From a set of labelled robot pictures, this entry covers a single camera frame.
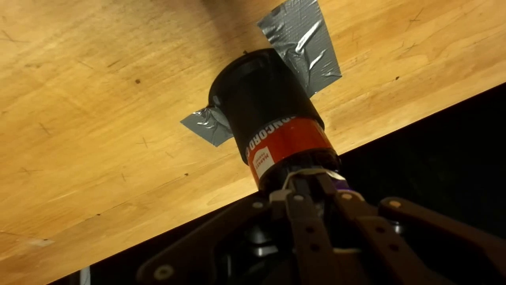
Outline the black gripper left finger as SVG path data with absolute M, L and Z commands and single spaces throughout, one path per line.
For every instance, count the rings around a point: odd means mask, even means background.
M 300 285 L 338 284 L 332 273 L 329 235 L 313 202 L 313 195 L 322 189 L 314 183 L 324 175 L 319 169 L 291 173 L 283 188 L 269 195 L 272 205 L 284 208 Z

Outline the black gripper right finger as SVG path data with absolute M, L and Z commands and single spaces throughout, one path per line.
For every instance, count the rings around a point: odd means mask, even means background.
M 344 275 L 374 285 L 450 285 L 431 271 L 393 232 L 390 222 L 352 191 L 324 194 L 337 233 L 343 240 Z

